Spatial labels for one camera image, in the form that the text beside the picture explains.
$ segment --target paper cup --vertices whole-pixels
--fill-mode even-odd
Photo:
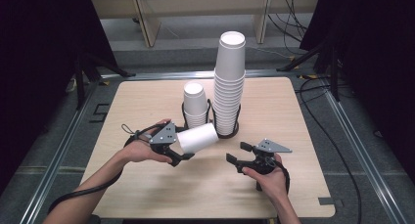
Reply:
[[[189,128],[195,128],[207,123],[208,111],[200,115],[191,115],[187,114],[186,112],[184,112],[184,114],[186,117],[187,126]]]
[[[245,36],[228,31],[220,36],[215,73],[225,80],[238,80],[245,75]]]
[[[237,84],[241,84],[241,82],[244,82],[244,80],[245,80],[245,75],[246,75],[245,70],[244,70],[244,74],[242,75],[242,77],[239,78],[239,79],[235,79],[235,80],[228,80],[228,79],[224,79],[224,78],[220,77],[216,73],[216,68],[213,71],[214,71],[214,81],[219,82],[223,85],[237,85]]]
[[[212,123],[180,132],[177,139],[185,154],[195,154],[219,140]]]
[[[208,99],[204,86],[190,81],[184,86],[183,109],[191,115],[200,115],[208,109]]]
[[[214,100],[218,99],[225,102],[234,102],[236,100],[241,100],[243,90],[231,92],[231,91],[221,91],[219,89],[214,90]]]

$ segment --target metal frame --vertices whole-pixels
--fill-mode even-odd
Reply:
[[[327,79],[322,79],[321,83],[322,85],[329,84]],[[366,148],[360,140],[357,132],[354,130],[354,127],[348,119],[342,104],[336,100],[331,92],[326,92],[325,95],[391,222],[396,224],[408,223],[396,202],[396,198],[394,197],[392,190],[379,172],[378,167],[373,162],[369,153],[366,151]]]
[[[46,196],[48,195],[49,190],[52,187],[55,177],[59,171],[60,165],[64,160],[65,155],[67,154],[73,135],[76,132],[76,129],[79,126],[80,121],[85,114],[89,100],[91,99],[91,96],[94,93],[97,86],[98,82],[90,84],[91,88],[88,90],[86,94],[84,104],[75,112],[67,129],[67,132],[65,133],[65,136],[61,141],[61,144],[59,145],[54,157],[52,158],[51,163],[47,167],[46,172],[43,174],[40,184],[37,186],[37,189],[29,202],[29,205],[22,218],[21,224],[34,223],[37,214],[39,213],[39,210],[42,207],[46,199]]]
[[[276,72],[275,69],[251,69],[247,70],[246,77],[271,77],[271,76],[286,76],[286,72]],[[136,74],[131,77],[122,77],[118,74],[103,75],[102,81],[104,80],[123,80],[123,81],[137,81],[137,80],[162,80],[162,79],[198,79],[198,78],[213,78],[213,71],[187,71],[187,72],[168,72],[168,73],[145,73]],[[323,85],[327,85],[327,80],[323,79]],[[75,115],[69,125],[69,128],[57,149],[52,162],[48,166],[43,178],[38,185],[33,197],[31,198],[29,205],[24,213],[21,223],[33,223],[37,217],[37,214],[44,203],[46,196],[53,184],[53,181],[57,175],[60,164],[62,163],[68,148],[72,140],[72,137],[79,126],[80,120],[83,118],[86,108],[88,107],[89,100],[93,95],[98,82],[91,83],[87,92],[85,102],[79,110],[75,112]],[[368,152],[365,149],[364,144],[360,140],[353,125],[349,121],[346,112],[344,111],[341,103],[337,102],[336,99],[330,92],[326,92],[326,97],[331,104],[336,117],[338,118],[342,128],[347,135],[350,144],[359,159],[366,175],[369,178],[376,194],[378,195],[384,209],[389,216],[392,223],[408,223],[403,216],[400,207],[396,203],[395,197],[386,183],[385,179],[380,174],[377,166],[374,164],[372,158],[370,158]]]

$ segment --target wooden table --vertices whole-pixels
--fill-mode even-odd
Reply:
[[[188,81],[121,83],[82,180],[122,148],[129,137],[121,129],[123,123],[136,130],[171,118],[182,126],[183,87]],[[213,100],[213,80],[197,81]],[[319,203],[318,198],[329,198],[330,193],[290,80],[247,78],[241,105],[240,130],[235,137],[220,139],[176,167],[155,161],[127,164],[94,213],[103,218],[276,217],[270,201],[255,189],[255,180],[237,173],[225,159],[230,153],[253,160],[254,154],[239,149],[240,142],[256,145],[268,138],[293,150],[281,156],[291,175],[290,199],[298,216],[334,215],[332,204]],[[181,154],[178,144],[172,149]]]

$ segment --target floor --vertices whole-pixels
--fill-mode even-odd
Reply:
[[[311,17],[311,14],[298,15],[299,21],[305,26]],[[272,18],[284,28],[283,22],[279,22],[275,16]],[[415,223],[414,184],[386,142],[374,133],[376,125],[353,97],[346,80],[340,80],[341,101],[336,105],[331,101],[328,89],[320,87],[326,84],[324,79],[307,82],[305,88],[310,90],[300,92],[306,79],[299,76],[313,74],[315,58],[293,71],[275,70],[289,64],[290,58],[297,58],[304,53],[298,49],[298,41],[284,36],[268,20],[264,43],[257,44],[250,16],[163,18],[161,22],[157,42],[154,47],[148,48],[144,44],[139,24],[130,19],[102,21],[119,66],[137,73],[137,80],[209,75],[214,67],[218,38],[228,30],[238,30],[246,35],[246,66],[250,76],[287,76],[291,79],[295,90],[299,92],[301,110],[337,211],[331,218],[302,218],[302,223],[356,223],[359,201],[361,223],[399,223],[392,217],[391,210],[403,218],[397,218],[401,220],[400,223]],[[301,39],[294,27],[289,27],[288,31]],[[42,184],[51,162],[55,161],[56,152],[63,146],[67,148],[62,162],[51,178],[50,187],[44,190],[45,195],[37,201],[40,208],[34,213],[32,223],[41,223],[49,204],[79,184],[103,125],[100,112],[108,111],[116,88],[122,81],[110,71],[100,71],[108,81],[100,84],[85,81],[90,94],[82,112],[75,109],[76,95],[75,91],[70,91],[73,84],[69,83],[68,95],[54,112],[44,134],[39,135],[0,199],[0,223],[19,223],[23,220],[33,194],[42,189],[39,184]],[[386,187],[386,191],[391,192],[391,203],[385,203],[390,200],[382,197],[383,191],[379,191],[379,185],[371,179],[377,174],[367,172],[366,165],[356,155],[356,148],[345,133],[345,127],[340,124],[336,108],[341,108],[349,119],[364,151],[369,155],[369,162],[375,165],[385,183],[380,187]],[[78,116],[77,122],[73,122],[75,116]],[[72,125],[76,127],[68,135]],[[346,168],[351,172],[358,190]],[[102,223],[122,223],[122,220],[104,219]]]

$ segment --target cabinet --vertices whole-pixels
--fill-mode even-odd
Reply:
[[[312,13],[318,0],[295,0],[296,12]],[[154,45],[162,17],[253,15],[256,41],[263,43],[266,17],[289,13],[285,0],[92,0],[100,19],[135,18],[146,45]]]

